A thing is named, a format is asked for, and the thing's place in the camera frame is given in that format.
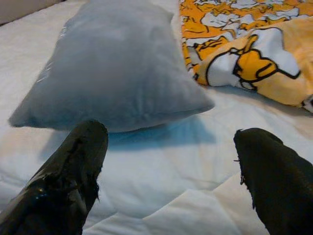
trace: pillow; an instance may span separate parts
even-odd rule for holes
[[[86,3],[65,24],[10,124],[71,130],[96,119],[124,132],[211,109],[184,66],[171,18],[147,0]]]

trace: plush pillow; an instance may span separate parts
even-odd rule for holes
[[[131,131],[211,109],[188,74],[172,15],[147,0],[92,0],[64,26],[12,126],[70,130],[96,119]]]

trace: mattress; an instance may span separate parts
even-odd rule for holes
[[[7,119],[53,52],[63,24],[84,0],[69,0],[0,27],[0,210],[58,148],[67,132],[12,128]],[[152,0],[174,13],[177,0]],[[207,88],[208,112],[128,133],[110,134],[99,200],[85,235],[266,235],[240,185],[233,136],[259,127],[313,163],[313,119],[259,94]]]

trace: cartoon character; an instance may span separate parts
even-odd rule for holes
[[[225,36],[221,36],[218,39],[209,39],[202,44],[194,43],[193,48],[196,50],[199,58],[204,60],[209,54],[213,53],[219,47],[225,45],[228,42],[229,40]]]
[[[257,90],[258,82],[276,73],[296,79],[300,70],[293,55],[283,48],[281,30],[273,27],[254,30],[243,48],[232,47],[215,56],[206,76],[212,86],[231,84]]]

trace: yellow blanket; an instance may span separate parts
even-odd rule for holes
[[[182,48],[202,85],[313,112],[313,0],[180,0]]]

